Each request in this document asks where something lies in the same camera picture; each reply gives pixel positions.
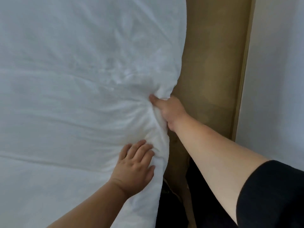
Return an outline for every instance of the fist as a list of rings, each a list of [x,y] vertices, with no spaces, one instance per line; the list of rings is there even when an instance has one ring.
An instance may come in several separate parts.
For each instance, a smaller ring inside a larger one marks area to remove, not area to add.
[[[116,184],[127,198],[141,192],[152,180],[155,169],[155,166],[149,167],[154,156],[152,148],[141,140],[121,150],[109,182]]]
[[[176,122],[187,114],[180,100],[174,96],[168,100],[162,100],[154,95],[150,95],[149,100],[161,110],[163,118],[168,122],[169,129],[175,132]]]

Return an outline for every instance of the white bedsheet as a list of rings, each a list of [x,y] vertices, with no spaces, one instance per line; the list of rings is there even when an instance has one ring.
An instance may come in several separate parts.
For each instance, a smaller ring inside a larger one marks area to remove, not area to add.
[[[181,69],[185,0],[0,0],[0,227],[45,227],[146,139],[155,175],[112,227],[155,226],[169,138],[148,101]]]

